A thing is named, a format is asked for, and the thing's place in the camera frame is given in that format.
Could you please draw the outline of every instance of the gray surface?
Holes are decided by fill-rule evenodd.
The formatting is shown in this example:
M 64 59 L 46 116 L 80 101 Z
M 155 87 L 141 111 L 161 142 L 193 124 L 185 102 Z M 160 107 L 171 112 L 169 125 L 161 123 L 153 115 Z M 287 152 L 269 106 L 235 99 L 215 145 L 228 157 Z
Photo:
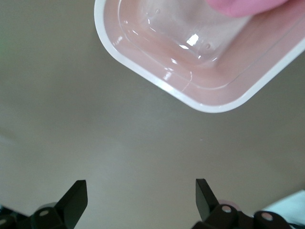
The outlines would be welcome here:
M 77 229 L 188 229 L 195 179 L 248 214 L 305 187 L 305 55 L 243 106 L 200 113 L 117 63 L 94 1 L 0 1 L 0 202 L 87 179 Z

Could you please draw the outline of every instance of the screw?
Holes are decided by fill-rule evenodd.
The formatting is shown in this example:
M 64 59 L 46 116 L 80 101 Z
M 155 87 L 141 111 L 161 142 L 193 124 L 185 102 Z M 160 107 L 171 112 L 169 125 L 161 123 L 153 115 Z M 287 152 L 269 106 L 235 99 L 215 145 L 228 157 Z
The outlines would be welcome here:
M 221 208 L 225 213 L 231 213 L 232 212 L 232 209 L 229 207 L 229 206 L 223 206 Z
M 270 215 L 268 212 L 263 212 L 262 213 L 262 217 L 267 220 L 267 221 L 272 221 L 273 220 L 273 217 L 272 215 Z
M 49 211 L 48 210 L 45 210 L 45 211 L 42 211 L 41 213 L 39 213 L 39 216 L 45 216 L 45 215 L 48 215 Z

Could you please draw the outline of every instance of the black plastic part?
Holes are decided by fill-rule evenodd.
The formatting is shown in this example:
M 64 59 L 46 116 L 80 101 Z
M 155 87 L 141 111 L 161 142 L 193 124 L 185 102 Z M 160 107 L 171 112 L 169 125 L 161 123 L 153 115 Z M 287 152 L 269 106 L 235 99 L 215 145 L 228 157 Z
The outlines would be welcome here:
M 22 221 L 18 221 L 16 228 L 17 229 L 32 229 L 31 218 L 28 217 Z
M 216 229 L 215 227 L 212 227 L 210 225 L 206 225 L 203 222 L 197 222 L 192 229 Z
M 43 208 L 31 216 L 32 229 L 66 229 L 55 208 Z
M 88 204 L 85 180 L 78 180 L 55 205 L 67 229 L 73 229 Z
M 196 179 L 196 205 L 202 221 L 205 221 L 215 207 L 219 205 L 205 179 Z
M 16 221 L 13 216 L 3 215 L 0 216 L 0 229 L 15 229 Z
M 225 212 L 223 207 L 229 208 L 230 212 Z M 237 226 L 237 210 L 230 205 L 218 205 L 205 220 L 205 224 L 217 229 L 232 229 Z
M 254 219 L 253 217 L 247 216 L 243 212 L 238 212 L 238 223 L 239 228 L 243 229 L 254 229 Z
M 262 217 L 263 213 L 268 213 L 272 216 L 272 220 L 268 221 Z M 276 213 L 268 211 L 258 211 L 254 215 L 254 228 L 255 229 L 291 229 L 285 219 Z

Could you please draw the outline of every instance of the clear plastic tray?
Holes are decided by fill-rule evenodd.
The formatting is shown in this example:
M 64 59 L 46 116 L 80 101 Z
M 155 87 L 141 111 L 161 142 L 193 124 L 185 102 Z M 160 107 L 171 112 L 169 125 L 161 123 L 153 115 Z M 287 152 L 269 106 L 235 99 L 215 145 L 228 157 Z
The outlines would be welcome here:
M 119 62 L 204 112 L 232 110 L 305 50 L 305 1 L 230 18 L 204 0 L 96 0 L 100 40 Z

